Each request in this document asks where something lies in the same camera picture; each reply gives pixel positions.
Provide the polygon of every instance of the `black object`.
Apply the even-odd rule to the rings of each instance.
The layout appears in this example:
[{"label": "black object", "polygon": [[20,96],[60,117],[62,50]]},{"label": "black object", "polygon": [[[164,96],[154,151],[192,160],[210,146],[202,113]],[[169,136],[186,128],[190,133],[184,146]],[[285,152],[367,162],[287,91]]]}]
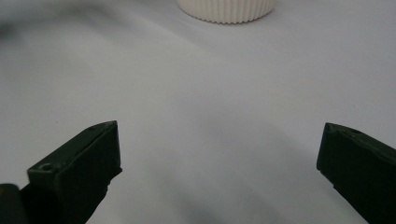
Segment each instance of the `black object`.
[{"label": "black object", "polygon": [[396,150],[365,133],[326,123],[318,170],[370,224],[396,223]]},{"label": "black object", "polygon": [[[30,224],[86,223],[120,172],[117,122],[94,125],[32,166],[27,172],[30,184],[21,196],[13,186],[12,195],[0,200],[0,215],[3,205],[23,203],[18,211],[22,216],[25,211]],[[0,223],[12,223],[4,220],[0,216]]]}]

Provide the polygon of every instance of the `white table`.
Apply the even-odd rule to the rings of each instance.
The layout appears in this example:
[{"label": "white table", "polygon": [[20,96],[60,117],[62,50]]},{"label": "white table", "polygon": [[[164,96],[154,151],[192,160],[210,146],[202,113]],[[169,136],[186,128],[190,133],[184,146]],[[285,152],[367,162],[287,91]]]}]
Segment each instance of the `white table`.
[{"label": "white table", "polygon": [[174,0],[15,22],[0,36],[0,182],[119,122],[123,173],[89,223],[358,224],[316,169],[325,122],[396,147],[396,2],[279,0],[218,25]]}]

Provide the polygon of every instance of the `ribbed bowl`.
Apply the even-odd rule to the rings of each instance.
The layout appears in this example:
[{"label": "ribbed bowl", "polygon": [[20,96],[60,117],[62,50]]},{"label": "ribbed bowl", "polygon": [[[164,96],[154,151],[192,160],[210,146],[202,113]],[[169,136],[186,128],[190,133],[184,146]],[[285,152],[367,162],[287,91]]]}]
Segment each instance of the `ribbed bowl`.
[{"label": "ribbed bowl", "polygon": [[254,21],[274,9],[276,0],[177,0],[187,14],[218,23]]}]

